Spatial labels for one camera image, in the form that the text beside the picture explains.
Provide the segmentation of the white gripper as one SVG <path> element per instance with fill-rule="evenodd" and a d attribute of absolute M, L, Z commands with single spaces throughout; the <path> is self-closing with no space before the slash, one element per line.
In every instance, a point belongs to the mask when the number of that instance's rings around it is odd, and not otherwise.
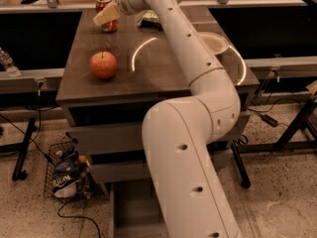
<path fill-rule="evenodd" d="M 93 22 L 104 25 L 121 17 L 121 11 L 126 15 L 134 15 L 148 9 L 148 4 L 144 0 L 117 0 L 117 3 L 110 2 L 93 18 Z"/>

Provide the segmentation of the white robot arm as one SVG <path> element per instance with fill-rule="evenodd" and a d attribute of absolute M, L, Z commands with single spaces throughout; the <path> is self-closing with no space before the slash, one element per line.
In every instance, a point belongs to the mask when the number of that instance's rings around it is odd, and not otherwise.
<path fill-rule="evenodd" d="M 142 125 L 143 146 L 169 238 L 243 238 L 207 150 L 240 115 L 227 71 L 183 14 L 181 0 L 116 0 L 101 25 L 153 10 L 191 94 L 157 103 Z"/>

